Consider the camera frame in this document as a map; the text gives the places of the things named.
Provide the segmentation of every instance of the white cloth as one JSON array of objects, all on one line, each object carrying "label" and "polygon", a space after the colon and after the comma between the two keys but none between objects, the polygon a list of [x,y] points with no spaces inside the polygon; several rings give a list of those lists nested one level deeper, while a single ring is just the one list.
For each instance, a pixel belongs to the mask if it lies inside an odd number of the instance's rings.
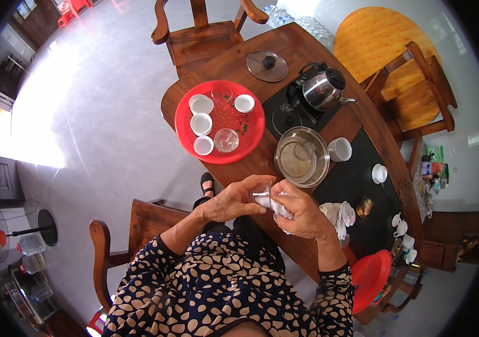
[{"label": "white cloth", "polygon": [[[279,195],[288,195],[288,193],[282,191]],[[294,214],[290,213],[288,209],[284,208],[283,205],[279,204],[277,201],[271,199],[271,207],[270,207],[270,198],[269,197],[257,197],[255,198],[255,202],[262,207],[269,208],[275,214],[273,214],[273,219],[277,222],[277,216],[282,215],[287,219],[294,220]],[[283,230],[284,233],[291,235],[292,233]]]},{"label": "white cloth", "polygon": [[344,240],[346,238],[346,227],[353,226],[355,223],[355,211],[352,206],[346,201],[342,204],[326,202],[320,205],[320,211],[335,226],[339,240]]}]

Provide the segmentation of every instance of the stainless steel pot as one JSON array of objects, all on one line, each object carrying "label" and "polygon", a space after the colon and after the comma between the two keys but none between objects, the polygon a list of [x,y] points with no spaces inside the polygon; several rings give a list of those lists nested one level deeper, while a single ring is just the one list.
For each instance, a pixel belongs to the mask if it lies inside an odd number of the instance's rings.
[{"label": "stainless steel pot", "polygon": [[[309,66],[314,66],[317,70],[312,75],[303,73]],[[357,103],[353,98],[343,98],[346,87],[343,75],[325,63],[311,62],[299,71],[299,75],[304,81],[303,96],[316,110],[327,111],[337,104]]]},{"label": "stainless steel pot", "polygon": [[275,169],[297,187],[309,188],[324,180],[330,154],[322,137],[313,129],[297,126],[286,131],[275,150]]}]

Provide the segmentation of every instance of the hand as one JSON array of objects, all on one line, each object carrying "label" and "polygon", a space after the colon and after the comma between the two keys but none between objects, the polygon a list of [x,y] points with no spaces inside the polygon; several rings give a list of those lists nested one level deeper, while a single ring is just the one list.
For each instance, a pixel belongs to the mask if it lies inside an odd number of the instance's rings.
[{"label": "hand", "polygon": [[200,212],[202,220],[225,222],[242,215],[264,214],[266,209],[256,203],[247,203],[249,189],[275,181],[270,175],[251,175],[242,181],[231,183],[221,193],[204,202],[195,211]]},{"label": "hand", "polygon": [[[278,195],[282,191],[289,195]],[[282,215],[277,217],[277,225],[287,232],[323,243],[337,237],[335,227],[316,206],[311,197],[299,190],[287,179],[279,181],[271,188],[271,198],[294,214],[294,220]]]}]

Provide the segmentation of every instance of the wooden armchair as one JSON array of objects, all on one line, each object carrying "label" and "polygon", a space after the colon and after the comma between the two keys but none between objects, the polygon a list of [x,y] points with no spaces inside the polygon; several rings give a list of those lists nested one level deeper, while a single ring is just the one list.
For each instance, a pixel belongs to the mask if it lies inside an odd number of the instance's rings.
[{"label": "wooden armchair", "polygon": [[[415,42],[408,43],[406,49],[403,54],[363,81],[361,85],[378,108],[395,141],[399,143],[408,139],[415,140],[411,158],[408,162],[408,170],[411,172],[418,161],[418,153],[420,152],[418,147],[421,144],[422,136],[442,130],[453,131],[455,129],[455,121],[447,106],[452,105],[456,108],[457,102],[436,57],[432,56],[432,62],[429,65]],[[423,73],[425,80],[386,101],[383,89],[389,74],[412,59]],[[426,107],[432,111],[432,106],[436,106],[436,104],[442,113],[443,120],[434,123],[426,120],[423,126],[407,131],[402,130],[399,123],[405,124],[403,121],[406,121],[406,124],[409,125],[412,119],[421,120],[424,118],[421,116],[422,109]]]},{"label": "wooden armchair", "polygon": [[189,215],[189,212],[176,210],[163,204],[163,199],[150,202],[133,200],[128,251],[110,253],[110,233],[107,225],[99,220],[90,223],[90,235],[95,248],[93,285],[99,302],[107,312],[112,307],[106,280],[108,269],[131,262],[135,253],[157,234],[163,233]]},{"label": "wooden armchair", "polygon": [[234,22],[208,23],[205,0],[191,0],[195,27],[170,32],[168,30],[165,4],[168,0],[157,0],[155,16],[157,27],[152,33],[154,44],[166,43],[172,63],[179,77],[206,63],[221,52],[243,42],[240,30],[247,16],[256,23],[264,24],[268,15],[256,8],[251,0],[239,0],[241,6]]}]

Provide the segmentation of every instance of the stainless steel kettle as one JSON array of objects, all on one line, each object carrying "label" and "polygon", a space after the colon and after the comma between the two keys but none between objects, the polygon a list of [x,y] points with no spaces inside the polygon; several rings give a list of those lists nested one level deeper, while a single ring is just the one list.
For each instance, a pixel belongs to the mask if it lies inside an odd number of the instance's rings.
[{"label": "stainless steel kettle", "polygon": [[[312,75],[304,74],[305,68],[313,66],[317,71]],[[343,98],[346,83],[337,69],[329,68],[325,63],[311,62],[304,66],[299,75],[305,100],[316,110],[327,111],[337,104],[356,103],[353,98]]]}]

